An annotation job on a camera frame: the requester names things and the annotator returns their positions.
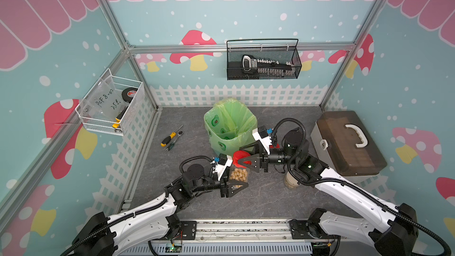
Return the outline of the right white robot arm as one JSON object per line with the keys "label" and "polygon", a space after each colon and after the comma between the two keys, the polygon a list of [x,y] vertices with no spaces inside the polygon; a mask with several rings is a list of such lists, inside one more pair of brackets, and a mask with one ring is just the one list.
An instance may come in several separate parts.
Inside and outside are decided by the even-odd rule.
{"label": "right white robot arm", "polygon": [[413,256],[418,234],[423,232],[442,246],[442,255],[451,255],[440,236],[417,222],[411,206],[397,206],[370,194],[310,155],[306,129],[297,119],[284,118],[272,129],[256,128],[252,136],[254,142],[239,148],[248,153],[238,159],[239,165],[255,172],[267,171],[270,164],[284,165],[298,185],[325,192],[359,214],[359,218],[351,218],[314,210],[306,223],[312,238],[325,233],[370,245],[382,256]]}

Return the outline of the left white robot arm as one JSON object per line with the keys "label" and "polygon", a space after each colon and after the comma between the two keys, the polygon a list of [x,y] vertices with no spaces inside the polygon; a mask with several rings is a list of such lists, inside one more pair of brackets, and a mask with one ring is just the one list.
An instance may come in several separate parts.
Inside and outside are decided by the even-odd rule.
{"label": "left white robot arm", "polygon": [[233,197],[248,187],[244,179],[231,179],[231,156],[199,155],[179,165],[181,175],[153,200],[126,212],[106,216],[97,213],[75,237],[64,256],[118,256],[129,248],[155,239],[172,240],[182,231],[178,212],[203,193],[220,191]]}

